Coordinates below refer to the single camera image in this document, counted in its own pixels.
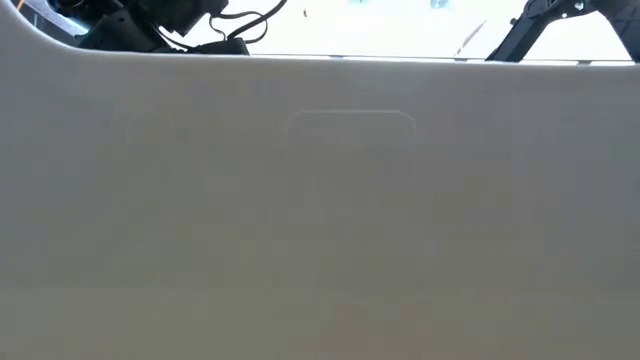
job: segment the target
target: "white panel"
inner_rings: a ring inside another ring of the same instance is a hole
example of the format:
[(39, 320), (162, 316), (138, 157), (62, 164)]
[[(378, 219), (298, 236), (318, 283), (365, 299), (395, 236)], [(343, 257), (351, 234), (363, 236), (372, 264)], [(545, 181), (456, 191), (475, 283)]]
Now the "white panel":
[(4, 359), (638, 353), (637, 67), (0, 30)]

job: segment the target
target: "black bracket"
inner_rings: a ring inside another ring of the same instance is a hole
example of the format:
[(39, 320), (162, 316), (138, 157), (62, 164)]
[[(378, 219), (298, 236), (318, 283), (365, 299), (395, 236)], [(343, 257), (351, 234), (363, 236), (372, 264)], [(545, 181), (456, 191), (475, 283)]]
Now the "black bracket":
[(554, 21), (600, 12), (629, 52), (640, 62), (640, 1), (637, 0), (529, 0), (511, 31), (487, 61), (520, 62)]

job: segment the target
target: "black wire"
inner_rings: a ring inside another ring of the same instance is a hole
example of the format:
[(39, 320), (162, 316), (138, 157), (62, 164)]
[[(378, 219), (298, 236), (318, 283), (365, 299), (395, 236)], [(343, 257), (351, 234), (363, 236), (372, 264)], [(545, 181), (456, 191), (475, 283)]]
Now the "black wire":
[(278, 3), (278, 5), (274, 6), (273, 9), (269, 10), (269, 12), (267, 12), (266, 14), (260, 16), (259, 18), (250, 21), (249, 23), (240, 26), (239, 28), (237, 28), (236, 30), (234, 30), (233, 32), (231, 32), (231, 34), (229, 34), (229, 39), (233, 39), (235, 37), (237, 37), (238, 35), (242, 34), (243, 32), (253, 28), (254, 26), (260, 24), (261, 22), (266, 22), (267, 20), (269, 20), (269, 18), (271, 18), (273, 15), (277, 14), (278, 11), (280, 11), (282, 9), (282, 7), (287, 3), (288, 0), (280, 0), (280, 2)]
[[(237, 13), (237, 14), (220, 14), (220, 15), (218, 15), (218, 18), (220, 18), (222, 20), (234, 20), (234, 19), (240, 19), (240, 18), (245, 17), (245, 16), (249, 16), (249, 15), (257, 15), (258, 19), (261, 19), (261, 18), (263, 18), (265, 16), (265, 15), (262, 15), (261, 13), (259, 13), (257, 11), (244, 11), (244, 12), (240, 12), (240, 13)], [(223, 35), (224, 39), (227, 40), (227, 35), (222, 30), (216, 29), (213, 26), (213, 19), (215, 19), (215, 18), (214, 17), (210, 17), (209, 18), (209, 27), (211, 27), (211, 29), (213, 31), (217, 32), (218, 34)], [(262, 35), (260, 35), (259, 37), (255, 38), (255, 39), (247, 40), (245, 42), (247, 44), (255, 44), (258, 41), (264, 39), (264, 37), (267, 36), (267, 32), (268, 31), (269, 31), (269, 22), (267, 20), (264, 20), (264, 31), (262, 32)]]

